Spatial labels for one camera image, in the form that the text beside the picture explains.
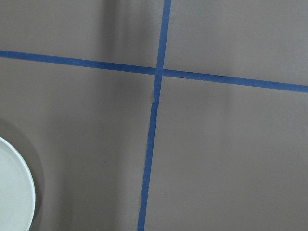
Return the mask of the blue tape strip lengthwise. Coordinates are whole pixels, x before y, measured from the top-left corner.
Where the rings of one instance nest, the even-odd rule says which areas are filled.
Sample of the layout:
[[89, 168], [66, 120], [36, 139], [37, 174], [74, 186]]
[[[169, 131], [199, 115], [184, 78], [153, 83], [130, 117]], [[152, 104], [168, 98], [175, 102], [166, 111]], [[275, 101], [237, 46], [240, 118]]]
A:
[[157, 60], [155, 67], [153, 102], [151, 106], [146, 156], [145, 156], [144, 170], [142, 177], [141, 204], [138, 214], [137, 231], [145, 230], [146, 211], [147, 211], [151, 169], [152, 169], [152, 161], [154, 153], [154, 141], [155, 141], [156, 124], [157, 124], [157, 111], [159, 107], [162, 77], [164, 71], [170, 10], [171, 10], [171, 1], [165, 0], [163, 6], [158, 53], [157, 53]]

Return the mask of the round white plate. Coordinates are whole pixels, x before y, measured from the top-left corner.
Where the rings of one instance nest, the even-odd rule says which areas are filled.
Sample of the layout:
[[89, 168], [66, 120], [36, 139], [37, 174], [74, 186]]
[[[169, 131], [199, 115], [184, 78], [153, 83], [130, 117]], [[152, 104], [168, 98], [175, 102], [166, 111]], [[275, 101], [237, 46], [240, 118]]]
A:
[[36, 203], [31, 172], [19, 152], [0, 139], [0, 229], [28, 231]]

